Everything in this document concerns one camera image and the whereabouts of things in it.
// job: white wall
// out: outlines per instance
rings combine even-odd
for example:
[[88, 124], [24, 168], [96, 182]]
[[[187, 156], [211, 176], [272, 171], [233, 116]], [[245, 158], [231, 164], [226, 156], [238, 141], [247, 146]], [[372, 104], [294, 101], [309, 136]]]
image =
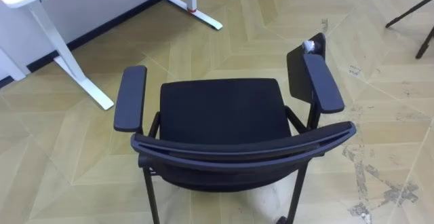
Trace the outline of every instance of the white wall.
[[[66, 42], [70, 42], [146, 0], [45, 0], [43, 5]], [[54, 49], [26, 7], [10, 9], [0, 1], [0, 47], [19, 66]]]

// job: black baseboard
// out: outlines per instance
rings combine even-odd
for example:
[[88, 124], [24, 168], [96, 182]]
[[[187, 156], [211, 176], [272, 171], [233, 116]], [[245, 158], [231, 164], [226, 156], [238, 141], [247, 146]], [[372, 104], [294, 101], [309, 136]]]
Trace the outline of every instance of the black baseboard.
[[[125, 13], [121, 14], [120, 16], [109, 20], [108, 22], [102, 24], [99, 27], [96, 27], [95, 29], [93, 29], [92, 31], [78, 37], [77, 39], [71, 41], [70, 43], [68, 43], [68, 48], [70, 50], [74, 50], [78, 47], [80, 47], [81, 45], [87, 43], [88, 41], [94, 39], [95, 37], [107, 32], [108, 30], [112, 29], [113, 27], [125, 22], [126, 20], [129, 20], [130, 18], [136, 16], [137, 14], [143, 12], [144, 10], [148, 9], [149, 7], [157, 4], [158, 2], [160, 2], [161, 0], [148, 0], [145, 1], [144, 3], [140, 4], [137, 7], [134, 7], [131, 10], [126, 11]], [[53, 62], [53, 59], [55, 57], [58, 56], [57, 51], [53, 51], [47, 55], [45, 55], [44, 57], [30, 63], [27, 65], [27, 68], [29, 69], [30, 72], [35, 72], [37, 70], [39, 70], [40, 68], [44, 67], [45, 65]]]
[[11, 76], [8, 76], [8, 77], [6, 77], [6, 78], [4, 78], [4, 79], [1, 79], [1, 80], [0, 80], [0, 88], [6, 86], [7, 84], [9, 84], [9, 83], [11, 83], [11, 82], [13, 82], [13, 81], [14, 81], [14, 79], [12, 79]]

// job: white desk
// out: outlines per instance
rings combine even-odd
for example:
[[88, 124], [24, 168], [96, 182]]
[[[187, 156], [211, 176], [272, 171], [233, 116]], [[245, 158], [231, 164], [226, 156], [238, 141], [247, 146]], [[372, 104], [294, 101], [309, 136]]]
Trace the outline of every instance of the white desk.
[[[102, 92], [95, 84], [93, 84], [83, 73], [73, 54], [66, 46], [60, 33], [57, 31], [50, 17], [45, 12], [41, 0], [2, 0], [8, 7], [17, 8], [27, 6], [31, 11], [33, 17], [47, 35], [51, 44], [59, 53], [54, 61], [59, 64], [68, 75], [70, 75], [103, 109], [110, 109], [114, 104], [113, 101]], [[202, 19], [215, 29], [222, 28], [221, 23], [210, 18], [206, 14], [197, 10], [197, 0], [187, 0], [184, 3], [181, 0], [168, 0], [178, 5], [179, 7], [190, 12], [192, 15]]]

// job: black office chair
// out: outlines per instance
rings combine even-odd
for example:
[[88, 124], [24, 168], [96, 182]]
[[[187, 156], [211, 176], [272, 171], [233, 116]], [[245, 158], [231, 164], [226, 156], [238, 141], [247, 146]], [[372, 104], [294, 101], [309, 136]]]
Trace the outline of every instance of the black office chair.
[[[162, 85], [160, 112], [145, 136], [146, 67], [124, 71], [115, 129], [134, 132], [131, 144], [139, 152], [154, 224], [159, 217], [153, 175], [194, 191], [234, 192], [274, 183], [297, 170], [288, 217], [277, 222], [293, 223], [309, 161], [355, 133], [351, 122], [317, 128], [321, 113], [340, 112], [344, 103], [324, 61], [324, 36], [311, 40], [313, 51], [300, 46], [287, 56], [291, 95], [311, 104], [306, 126], [283, 104], [275, 79], [180, 81]], [[288, 120], [299, 135], [291, 135]]]

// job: tripod leg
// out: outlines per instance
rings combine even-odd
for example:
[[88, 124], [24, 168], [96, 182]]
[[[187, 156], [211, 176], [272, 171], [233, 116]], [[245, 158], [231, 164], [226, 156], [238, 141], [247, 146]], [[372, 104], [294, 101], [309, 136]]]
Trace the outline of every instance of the tripod leg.
[[429, 42], [430, 42], [431, 38], [434, 38], [434, 27], [431, 30], [431, 32], [428, 34], [428, 37], [423, 42], [422, 46], [420, 47], [420, 49], [416, 55], [417, 59], [422, 58], [422, 55], [425, 53], [425, 51], [429, 47]]
[[151, 206], [152, 220], [154, 224], [160, 224], [157, 210], [157, 201], [155, 200], [154, 187], [151, 179], [151, 171], [149, 168], [143, 168], [144, 181], [146, 190], [148, 191], [149, 205]]
[[402, 18], [406, 17], [407, 15], [411, 14], [412, 12], [416, 11], [420, 7], [424, 6], [425, 4], [429, 3], [431, 0], [423, 0], [420, 3], [416, 4], [414, 7], [409, 9], [407, 12], [403, 13], [402, 15], [394, 18], [392, 21], [386, 24], [386, 28], [389, 28], [392, 24], [395, 24], [396, 22], [400, 21]]

